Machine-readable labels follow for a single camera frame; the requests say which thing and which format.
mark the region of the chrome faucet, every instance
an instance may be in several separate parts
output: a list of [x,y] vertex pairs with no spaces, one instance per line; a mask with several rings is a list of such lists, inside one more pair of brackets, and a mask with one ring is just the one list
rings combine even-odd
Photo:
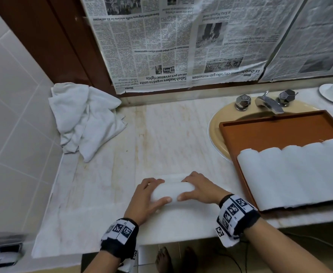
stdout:
[[284,111],[282,107],[279,105],[279,103],[276,100],[273,100],[271,97],[268,97],[267,94],[269,91],[266,91],[264,95],[258,96],[255,99],[256,106],[265,106],[269,110],[271,110],[274,114],[283,114]]

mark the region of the bare foot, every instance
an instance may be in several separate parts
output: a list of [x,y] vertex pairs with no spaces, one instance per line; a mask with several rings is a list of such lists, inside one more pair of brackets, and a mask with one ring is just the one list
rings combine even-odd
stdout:
[[181,273],[196,273],[198,266],[198,258],[194,250],[187,247],[184,251],[184,257],[182,260],[182,266],[180,268]]
[[155,264],[159,273],[174,273],[172,259],[165,247],[159,250]]

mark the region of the wooden tray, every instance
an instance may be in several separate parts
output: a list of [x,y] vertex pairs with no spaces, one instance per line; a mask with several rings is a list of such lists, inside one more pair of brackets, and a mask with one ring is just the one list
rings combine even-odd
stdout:
[[248,201],[257,208],[237,161],[242,150],[283,149],[289,145],[305,146],[333,139],[333,117],[326,110],[222,122],[219,128]]

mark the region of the sink basin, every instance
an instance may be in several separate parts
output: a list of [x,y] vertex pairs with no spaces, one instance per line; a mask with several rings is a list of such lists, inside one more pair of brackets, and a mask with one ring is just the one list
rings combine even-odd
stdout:
[[[218,110],[210,120],[208,126],[208,135],[210,137],[210,140],[214,148],[228,160],[230,160],[231,157],[228,153],[228,149],[225,145],[225,142],[223,140],[222,134],[219,129],[219,124],[221,122],[271,117],[275,115],[273,112],[269,111],[265,107],[262,108],[257,107],[255,105],[255,99],[256,97],[251,98],[251,105],[247,108],[246,111],[238,111],[235,108],[235,103],[230,103],[221,108],[220,110]],[[316,111],[318,109],[302,101],[294,100],[290,103],[288,107],[283,107],[283,110],[284,114],[286,113],[292,114],[292,113]]]

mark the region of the faucet knob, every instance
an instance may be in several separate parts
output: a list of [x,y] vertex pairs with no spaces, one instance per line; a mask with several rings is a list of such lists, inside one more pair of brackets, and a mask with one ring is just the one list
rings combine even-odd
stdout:
[[295,95],[296,93],[293,90],[288,89],[279,94],[277,101],[279,104],[287,106],[291,101],[295,100]]
[[245,111],[250,104],[251,104],[251,97],[243,94],[236,98],[235,107],[239,111]]

